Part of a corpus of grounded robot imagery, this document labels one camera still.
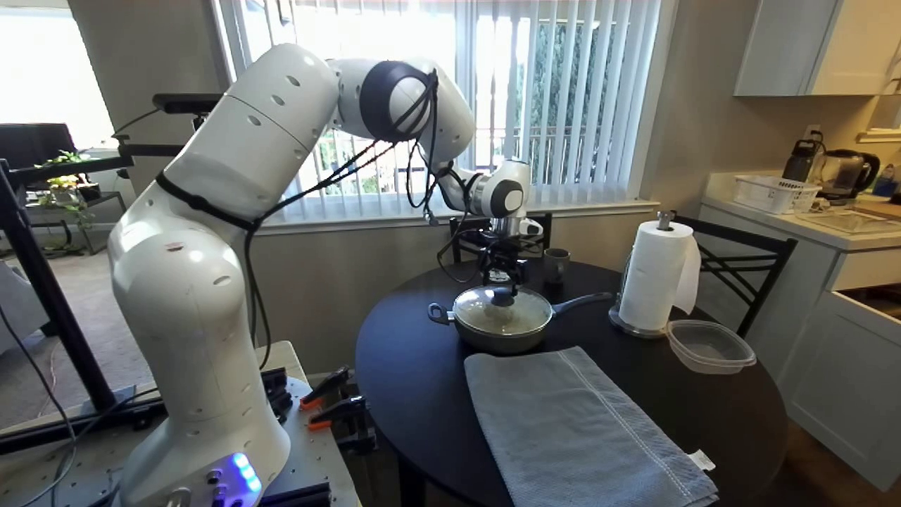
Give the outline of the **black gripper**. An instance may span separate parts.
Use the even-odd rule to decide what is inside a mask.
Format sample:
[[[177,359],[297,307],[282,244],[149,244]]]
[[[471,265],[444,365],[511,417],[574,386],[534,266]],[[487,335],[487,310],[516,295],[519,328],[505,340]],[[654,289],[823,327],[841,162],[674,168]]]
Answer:
[[[522,252],[539,241],[539,226],[526,216],[487,220],[477,226],[477,272],[502,288],[513,281],[522,289]]]

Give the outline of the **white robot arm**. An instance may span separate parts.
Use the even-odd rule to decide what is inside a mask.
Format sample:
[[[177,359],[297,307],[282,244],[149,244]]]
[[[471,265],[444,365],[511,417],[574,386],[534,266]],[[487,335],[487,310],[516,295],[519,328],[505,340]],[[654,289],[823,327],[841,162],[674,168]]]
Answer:
[[[284,469],[291,433],[264,395],[236,244],[333,126],[423,145],[449,209],[522,230],[526,166],[456,162],[474,140],[474,112],[437,65],[264,51],[106,241],[115,302],[166,406],[130,454],[115,507],[211,507],[233,469],[249,473],[246,502],[256,503]]]

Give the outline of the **robot base platform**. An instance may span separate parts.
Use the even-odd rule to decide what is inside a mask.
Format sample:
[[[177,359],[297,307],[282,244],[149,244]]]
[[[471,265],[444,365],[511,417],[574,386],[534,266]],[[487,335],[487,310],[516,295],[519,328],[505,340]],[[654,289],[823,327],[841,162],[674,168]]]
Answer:
[[[60,447],[32,444],[0,458],[0,503],[104,502],[112,507],[260,507],[261,502],[361,507],[329,433],[306,427],[312,390],[291,340],[260,348],[261,369],[236,390],[177,400],[149,389],[163,417],[136,431],[115,423],[142,395],[95,413]]]

